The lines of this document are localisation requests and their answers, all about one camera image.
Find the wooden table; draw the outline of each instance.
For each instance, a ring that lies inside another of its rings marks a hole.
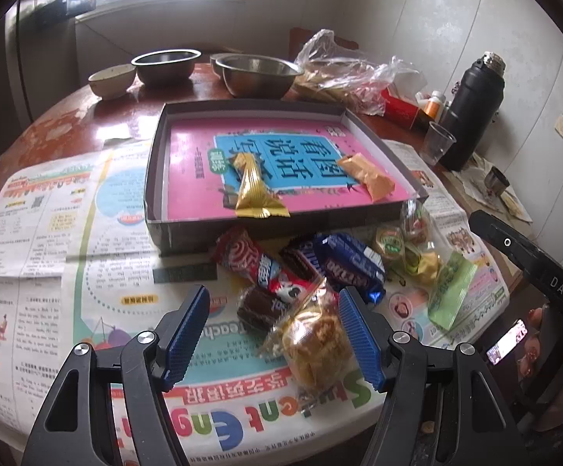
[[[208,63],[198,64],[190,80],[180,86],[149,89],[138,80],[128,94],[112,101],[101,101],[88,85],[67,96],[29,126],[0,157],[0,190],[6,180],[27,166],[67,158],[102,149],[112,138],[152,138],[156,120],[167,102],[228,99],[231,95]],[[291,91],[286,99],[295,99]],[[381,137],[394,139],[419,149],[424,136],[403,130],[379,116],[361,118]],[[457,190],[445,169],[437,175],[450,194],[470,213],[469,201]],[[510,267],[503,256],[490,248],[510,289],[519,283],[520,271]]]

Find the phone screen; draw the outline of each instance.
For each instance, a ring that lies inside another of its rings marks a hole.
[[[486,351],[488,360],[495,366],[525,338],[526,334],[528,334],[528,330],[525,324],[521,319],[517,320],[514,326],[493,347]]]

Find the white wall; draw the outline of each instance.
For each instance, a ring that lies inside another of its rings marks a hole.
[[[537,241],[563,261],[563,34],[534,0],[342,0],[336,32],[374,59],[419,66],[450,90],[484,51],[506,61],[498,120],[478,149],[506,172]]]
[[[80,82],[145,52],[209,43],[288,56],[289,30],[332,27],[340,0],[177,0],[79,19]]]

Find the metal screw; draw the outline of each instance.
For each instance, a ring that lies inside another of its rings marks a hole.
[[[87,344],[78,344],[74,347],[74,353],[76,355],[85,355],[89,352],[89,345]]]
[[[136,341],[140,344],[151,344],[154,341],[154,332],[153,331],[144,331],[143,333],[139,333],[137,336]]]
[[[411,337],[404,331],[396,331],[394,333],[394,341],[397,344],[407,344],[411,341]]]
[[[465,355],[475,354],[475,348],[472,344],[460,344],[460,351]]]

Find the orange candy wrapper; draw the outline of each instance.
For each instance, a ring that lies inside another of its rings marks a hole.
[[[391,194],[396,184],[370,163],[361,153],[344,156],[337,162],[338,166],[359,183],[363,184],[372,198],[379,201]]]
[[[260,164],[249,152],[239,152],[230,159],[232,166],[242,175],[239,198],[236,202],[238,217],[265,219],[270,216],[290,217],[290,212],[265,184]]]

